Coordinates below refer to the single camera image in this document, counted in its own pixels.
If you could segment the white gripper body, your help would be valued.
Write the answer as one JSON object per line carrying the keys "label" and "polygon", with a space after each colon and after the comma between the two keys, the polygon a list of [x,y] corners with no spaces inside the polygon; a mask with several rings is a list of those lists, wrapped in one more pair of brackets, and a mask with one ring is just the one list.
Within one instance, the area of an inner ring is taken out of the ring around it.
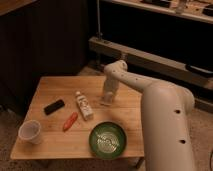
{"label": "white gripper body", "polygon": [[114,101],[117,90],[118,90],[118,82],[113,79],[106,79],[103,86],[102,100]]}

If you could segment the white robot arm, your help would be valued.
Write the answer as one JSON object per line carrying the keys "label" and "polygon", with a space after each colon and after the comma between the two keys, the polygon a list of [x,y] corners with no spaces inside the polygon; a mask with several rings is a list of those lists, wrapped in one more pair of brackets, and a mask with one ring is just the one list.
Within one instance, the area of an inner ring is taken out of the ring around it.
{"label": "white robot arm", "polygon": [[120,83],[141,96],[141,124],[146,171],[196,171],[187,124],[194,108],[192,92],[169,81],[127,71],[118,60],[104,67],[102,104],[111,105]]}

